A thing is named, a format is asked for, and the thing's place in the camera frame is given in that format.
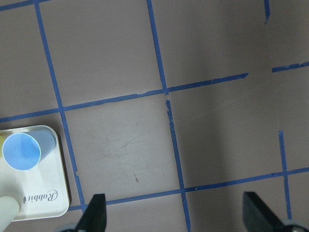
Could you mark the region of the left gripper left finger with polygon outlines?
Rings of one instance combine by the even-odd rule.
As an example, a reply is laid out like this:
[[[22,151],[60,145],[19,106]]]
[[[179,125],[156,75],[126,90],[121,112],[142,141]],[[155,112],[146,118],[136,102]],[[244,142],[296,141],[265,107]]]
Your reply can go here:
[[[106,227],[105,194],[95,194],[74,230],[76,232],[105,232]]]

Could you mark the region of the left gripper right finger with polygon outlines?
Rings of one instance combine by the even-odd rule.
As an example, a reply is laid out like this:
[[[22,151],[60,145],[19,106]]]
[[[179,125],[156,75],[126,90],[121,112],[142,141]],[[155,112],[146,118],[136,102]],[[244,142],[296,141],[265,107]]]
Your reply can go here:
[[[289,232],[290,227],[252,191],[243,193],[242,221],[248,232]]]

